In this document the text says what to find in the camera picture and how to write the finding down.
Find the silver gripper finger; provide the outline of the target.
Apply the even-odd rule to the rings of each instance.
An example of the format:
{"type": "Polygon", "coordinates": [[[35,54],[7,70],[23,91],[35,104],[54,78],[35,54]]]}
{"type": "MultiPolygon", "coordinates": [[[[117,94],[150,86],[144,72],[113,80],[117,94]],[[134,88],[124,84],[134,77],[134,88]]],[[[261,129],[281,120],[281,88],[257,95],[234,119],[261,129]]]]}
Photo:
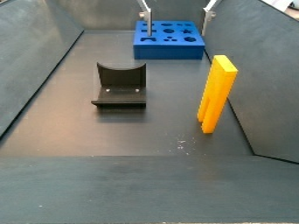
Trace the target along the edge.
{"type": "Polygon", "coordinates": [[[201,35],[205,35],[208,22],[216,16],[216,12],[213,10],[214,10],[216,6],[218,5],[218,3],[220,3],[220,0],[209,0],[206,6],[202,8],[204,18],[202,18],[202,24],[201,24],[201,30],[200,30],[201,35]]]}
{"type": "Polygon", "coordinates": [[[138,17],[145,21],[146,23],[146,36],[152,36],[152,10],[148,7],[145,0],[136,0],[137,4],[141,8],[141,11],[138,12],[138,17]]]}

